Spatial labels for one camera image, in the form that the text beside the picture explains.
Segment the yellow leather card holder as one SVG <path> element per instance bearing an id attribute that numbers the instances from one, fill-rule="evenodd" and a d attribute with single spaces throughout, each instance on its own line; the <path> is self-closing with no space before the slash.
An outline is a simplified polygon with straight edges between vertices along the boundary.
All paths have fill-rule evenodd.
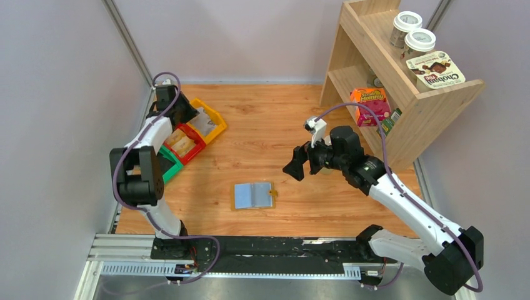
<path id="1" fill-rule="evenodd" d="M 275 208 L 279 194 L 273 182 L 260 181 L 235 184 L 231 196 L 231 209 L 238 211 Z"/>

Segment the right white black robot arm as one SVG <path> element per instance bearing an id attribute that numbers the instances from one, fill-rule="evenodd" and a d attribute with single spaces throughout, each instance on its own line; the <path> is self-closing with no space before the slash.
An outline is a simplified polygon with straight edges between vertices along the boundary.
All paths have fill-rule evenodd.
<path id="1" fill-rule="evenodd" d="M 333 128 L 330 144 L 325 143 L 322 128 L 307 124 L 305 129 L 311 140 L 294 148 L 284 173 L 302 181 L 304 163 L 309 163 L 312 175 L 322 169 L 341 171 L 349 185 L 387 207 L 417 234 L 416 238 L 398 236 L 371 225 L 357 236 L 363 250 L 422 271 L 444 294 L 453 296 L 467 286 L 484 264 L 480 230 L 464 229 L 423 202 L 382 160 L 364 153 L 350 126 Z"/>

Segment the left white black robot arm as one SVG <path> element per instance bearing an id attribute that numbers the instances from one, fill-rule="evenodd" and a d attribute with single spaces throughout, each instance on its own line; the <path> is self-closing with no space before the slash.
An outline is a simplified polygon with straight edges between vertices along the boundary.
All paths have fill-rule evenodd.
<path id="1" fill-rule="evenodd" d="M 175 84 L 156 84 L 156 102 L 135 138 L 109 153 L 112 192 L 123 207 L 139 211 L 161 241 L 178 244 L 189 238 L 183 222 L 164 198 L 164 180 L 158 153 L 177 124 L 185 123 L 197 112 Z"/>

